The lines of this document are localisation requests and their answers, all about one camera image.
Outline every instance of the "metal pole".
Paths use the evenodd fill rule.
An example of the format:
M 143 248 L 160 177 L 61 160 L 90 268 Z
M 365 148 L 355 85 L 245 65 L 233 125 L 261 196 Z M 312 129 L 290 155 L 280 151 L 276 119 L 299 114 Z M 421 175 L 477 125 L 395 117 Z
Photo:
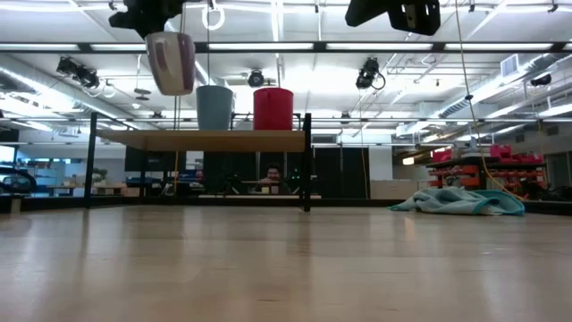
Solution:
M 91 183 L 93 180 L 93 163 L 96 158 L 97 112 L 91 114 L 89 123 L 88 166 L 86 168 L 86 186 L 83 191 L 85 208 L 91 207 Z
M 149 159 L 149 154 L 146 150 L 141 150 L 141 167 L 140 167 L 140 174 L 139 174 L 139 204 L 143 204 L 143 199 L 145 198 L 145 192 L 147 190 L 147 183 L 145 180 L 145 172 L 147 171 L 147 162 Z
M 306 113 L 304 116 L 304 173 L 302 174 L 302 188 L 304 191 L 304 212 L 310 211 L 311 175 L 312 175 L 312 114 Z

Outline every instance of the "pipe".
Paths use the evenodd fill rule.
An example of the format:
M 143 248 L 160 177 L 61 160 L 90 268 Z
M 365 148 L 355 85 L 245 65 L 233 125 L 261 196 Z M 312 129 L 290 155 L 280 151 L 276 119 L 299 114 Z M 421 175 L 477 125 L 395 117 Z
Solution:
M 473 95 L 471 103 L 474 105 L 493 95 L 501 93 L 507 89 L 509 84 L 516 81 L 525 81 L 538 76 L 547 69 L 558 68 L 558 65 L 566 61 L 570 55 L 568 54 L 528 54 L 518 55 L 518 68 L 516 73 L 508 76 L 502 76 L 501 71 L 479 81 L 470 86 L 469 92 Z M 466 93 L 463 92 L 456 97 L 445 101 L 439 111 L 431 114 L 429 117 L 447 118 L 464 108 L 469 107 L 469 102 L 465 99 Z M 410 134 L 427 126 L 427 123 L 410 123 L 398 126 L 398 135 Z

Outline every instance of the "ceiling light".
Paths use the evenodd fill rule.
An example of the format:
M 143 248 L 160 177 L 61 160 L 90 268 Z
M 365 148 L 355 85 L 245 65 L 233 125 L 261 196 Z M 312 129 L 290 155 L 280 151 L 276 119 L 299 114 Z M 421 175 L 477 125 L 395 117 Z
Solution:
M 463 50 L 546 50 L 552 47 L 552 43 L 521 43 L 521 44 L 503 44 L 503 43 L 463 43 Z M 445 50 L 460 50 L 460 44 L 446 44 Z
M 36 129 L 36 130 L 52 131 L 52 129 L 51 129 L 49 126 L 44 125 L 44 124 L 42 124 L 42 123 L 37 123 L 37 122 L 32 122 L 32 121 L 28 121 L 28 122 L 26 122 L 26 123 L 17 122 L 17 121 L 12 121 L 12 123 L 18 124 L 18 125 L 21 125 L 21 126 L 26 126 L 26 127 L 29 127 L 29 128 L 32 128 L 32 129 Z
M 496 111 L 496 112 L 494 112 L 494 113 L 488 114 L 488 115 L 486 116 L 486 118 L 494 118 L 494 117 L 503 116 L 503 115 L 506 115 L 506 114 L 508 114 L 508 113 L 510 113 L 510 112 L 512 112 L 512 111 L 517 110 L 517 109 L 518 109 L 518 106 L 505 107 L 505 108 L 502 108 L 502 109 L 500 109 L 500 110 L 498 110 L 498 111 Z
M 457 140 L 468 141 L 468 140 L 471 140 L 471 138 L 477 139 L 477 136 L 478 136 L 477 134 L 470 134 L 470 135 L 467 134 L 467 135 L 463 135 L 463 136 L 461 136 L 461 137 L 458 137 Z M 487 137 L 487 136 L 489 136 L 489 133 L 480 133 L 481 139 L 484 138 L 484 137 Z
M 208 44 L 211 50 L 311 50 L 312 43 L 218 43 Z
M 330 43 L 327 50 L 431 50 L 433 44 L 427 43 Z
M 506 129 L 502 129 L 502 130 L 500 130 L 500 131 L 496 131 L 494 134 L 504 134 L 504 133 L 508 133 L 508 132 L 510 132 L 510 131 L 514 131 L 514 130 L 519 129 L 519 128 L 521 128 L 521 127 L 523 127 L 522 124 L 521 124 L 521 125 L 510 126 L 510 127 L 506 128 Z
M 538 116 L 548 117 L 548 116 L 554 116 L 554 115 L 559 115 L 559 114 L 565 114 L 568 112 L 572 112 L 572 104 L 566 104 L 564 106 L 556 106 L 556 107 L 547 109 L 546 111 L 539 113 Z
M 127 130 L 127 126 L 120 126 L 120 125 L 111 125 L 110 128 L 116 131 L 125 131 Z
M 403 165 L 414 165 L 415 158 L 414 157 L 406 157 L 403 159 Z
M 75 44 L 0 44 L 2 50 L 21 50 L 21 51 L 80 51 L 78 45 Z
M 94 51 L 146 51 L 145 44 L 92 44 Z
M 97 107 L 97 106 L 92 106 L 91 104 L 87 104 L 87 103 L 85 103 L 85 102 L 83 102 L 83 105 L 84 105 L 84 106 L 87 106 L 87 107 L 89 107 L 89 108 L 91 108 L 92 110 L 94 110 L 94 111 L 96 111 L 96 112 L 99 112 L 99 113 L 101 113 L 101 114 L 103 114 L 103 115 L 106 115 L 106 116 L 108 116 L 108 117 L 117 118 L 117 115 L 108 113 L 108 112 L 104 111 L 103 109 L 101 109 L 101 108 L 99 108 L 99 107 Z
M 18 99 L 14 99 L 8 96 L 5 97 L 0 102 L 1 102 L 0 109 L 14 114 L 19 114 L 24 116 L 53 116 L 53 117 L 59 116 L 58 114 L 49 112 L 49 110 L 33 106 L 32 104 L 23 103 Z

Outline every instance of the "stage light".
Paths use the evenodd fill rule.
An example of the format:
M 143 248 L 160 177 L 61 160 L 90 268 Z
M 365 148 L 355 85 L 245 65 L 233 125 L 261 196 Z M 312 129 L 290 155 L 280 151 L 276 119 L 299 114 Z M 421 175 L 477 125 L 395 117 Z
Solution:
M 254 70 L 248 76 L 248 85 L 251 88 L 259 88 L 265 83 L 265 76 L 262 74 L 260 70 Z

